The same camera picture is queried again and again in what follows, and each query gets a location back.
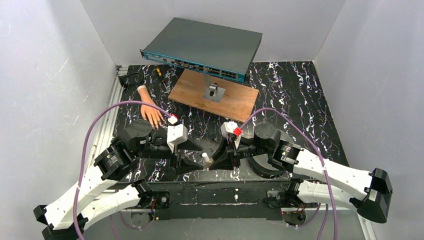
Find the nail polish bottle white cap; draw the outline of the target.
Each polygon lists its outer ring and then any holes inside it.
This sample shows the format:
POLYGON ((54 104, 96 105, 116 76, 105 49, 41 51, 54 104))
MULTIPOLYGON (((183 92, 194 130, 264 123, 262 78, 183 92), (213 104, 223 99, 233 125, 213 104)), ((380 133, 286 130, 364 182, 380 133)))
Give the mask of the nail polish bottle white cap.
POLYGON ((211 162, 211 159, 206 152, 203 152, 201 154, 201 158, 202 158, 202 161, 203 161, 204 164, 209 164, 211 162))

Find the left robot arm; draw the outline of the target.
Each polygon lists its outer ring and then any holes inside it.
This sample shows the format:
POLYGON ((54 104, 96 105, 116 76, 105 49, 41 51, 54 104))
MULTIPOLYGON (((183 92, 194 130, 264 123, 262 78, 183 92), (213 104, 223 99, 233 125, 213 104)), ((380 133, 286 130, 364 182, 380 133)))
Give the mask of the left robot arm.
POLYGON ((130 183, 109 196, 101 197, 138 166, 141 159, 168 159, 177 175, 201 170, 184 151, 201 151, 202 147, 188 136, 183 124, 153 130, 150 123, 138 119, 121 130, 75 185, 56 201, 38 205, 33 213, 45 224, 46 240, 76 240, 97 221, 131 207, 154 208, 155 194, 143 180, 130 183))

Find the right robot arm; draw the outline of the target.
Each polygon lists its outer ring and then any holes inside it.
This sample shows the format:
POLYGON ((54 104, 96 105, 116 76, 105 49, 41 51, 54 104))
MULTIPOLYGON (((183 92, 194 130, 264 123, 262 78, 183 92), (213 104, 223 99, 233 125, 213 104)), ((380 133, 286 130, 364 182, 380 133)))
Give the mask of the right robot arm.
POLYGON ((251 138, 242 137, 241 129, 233 121, 225 122, 221 133, 223 139, 211 156, 210 170, 232 170, 240 166, 241 159, 264 155, 268 166, 276 169, 278 175, 290 172, 309 177, 291 179, 285 190, 265 197, 263 201, 269 206, 335 205, 353 209, 375 223, 387 222, 393 187, 385 170, 359 170, 320 159, 290 137, 282 137, 282 131, 267 121, 254 127, 251 138))

